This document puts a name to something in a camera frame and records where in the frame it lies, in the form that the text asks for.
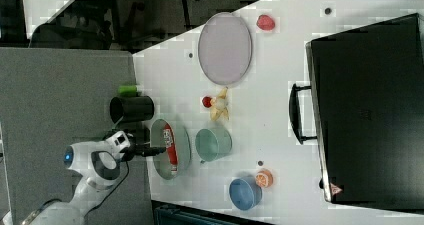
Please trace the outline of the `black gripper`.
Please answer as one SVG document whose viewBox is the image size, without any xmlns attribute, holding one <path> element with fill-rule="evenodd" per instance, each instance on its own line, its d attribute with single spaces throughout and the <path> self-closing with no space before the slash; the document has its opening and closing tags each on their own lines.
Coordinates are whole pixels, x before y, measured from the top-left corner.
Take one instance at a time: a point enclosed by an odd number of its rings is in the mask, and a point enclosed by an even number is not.
<svg viewBox="0 0 424 225">
<path fill-rule="evenodd" d="M 116 161 L 131 161 L 136 156 L 141 156 L 147 146 L 137 142 L 136 137 L 124 130 L 111 130 L 103 137 L 106 146 L 105 152 Z M 156 156 L 166 151 L 165 147 L 150 147 L 146 155 Z"/>
</svg>

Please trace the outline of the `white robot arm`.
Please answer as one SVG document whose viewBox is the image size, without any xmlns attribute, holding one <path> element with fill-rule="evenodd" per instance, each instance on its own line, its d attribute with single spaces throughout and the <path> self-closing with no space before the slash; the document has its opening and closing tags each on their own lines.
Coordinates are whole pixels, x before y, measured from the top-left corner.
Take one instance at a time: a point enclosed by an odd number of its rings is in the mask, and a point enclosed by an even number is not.
<svg viewBox="0 0 424 225">
<path fill-rule="evenodd" d="M 50 199 L 20 223 L 14 222 L 9 210 L 1 218 L 1 225 L 85 225 L 87 214 L 99 208 L 129 175 L 129 161 L 135 156 L 150 157 L 164 151 L 149 147 L 143 139 L 122 130 L 113 131 L 101 141 L 68 145 L 64 166 L 81 176 L 72 199 Z"/>
</svg>

